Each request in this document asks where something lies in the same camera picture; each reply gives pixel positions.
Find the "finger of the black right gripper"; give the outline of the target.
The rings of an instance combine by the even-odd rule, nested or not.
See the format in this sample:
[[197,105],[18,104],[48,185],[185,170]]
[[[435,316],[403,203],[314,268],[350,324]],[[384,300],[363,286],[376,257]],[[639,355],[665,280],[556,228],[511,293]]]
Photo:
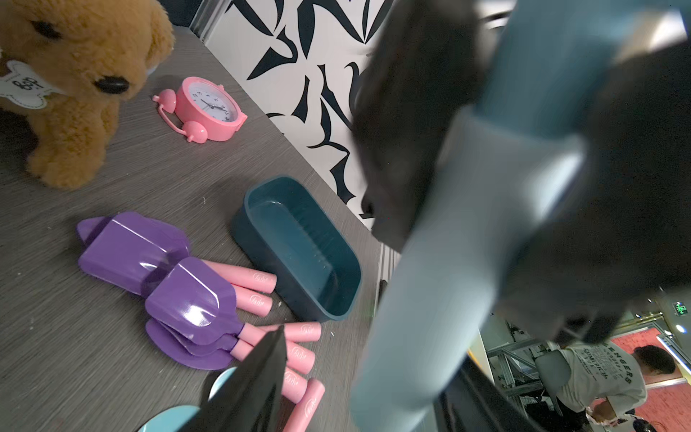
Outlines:
[[372,235],[401,252],[457,110],[480,86],[472,1],[398,1],[365,70],[352,134]]
[[597,344],[658,287],[690,285],[690,46],[614,66],[581,121],[586,160],[507,271],[496,315]]

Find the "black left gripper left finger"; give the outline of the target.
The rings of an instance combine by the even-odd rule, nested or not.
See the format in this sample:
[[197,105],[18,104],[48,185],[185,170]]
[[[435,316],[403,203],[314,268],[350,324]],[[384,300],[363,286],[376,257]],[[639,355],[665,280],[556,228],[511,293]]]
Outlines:
[[269,332],[183,431],[275,431],[287,361],[284,328]]

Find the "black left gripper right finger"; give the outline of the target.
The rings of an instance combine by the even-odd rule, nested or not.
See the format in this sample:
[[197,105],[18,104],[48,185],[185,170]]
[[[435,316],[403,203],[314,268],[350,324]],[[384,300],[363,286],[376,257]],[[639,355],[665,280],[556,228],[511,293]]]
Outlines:
[[466,358],[439,395],[439,430],[445,432],[538,432],[543,429],[521,413]]

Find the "light blue heart shovel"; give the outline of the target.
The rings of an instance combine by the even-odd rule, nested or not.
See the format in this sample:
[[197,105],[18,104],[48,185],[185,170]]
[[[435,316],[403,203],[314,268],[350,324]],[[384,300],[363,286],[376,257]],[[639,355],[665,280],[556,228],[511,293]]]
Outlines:
[[512,257],[585,158],[575,130],[642,14],[664,1],[519,1],[449,124],[351,390],[363,431],[411,431],[466,360]]

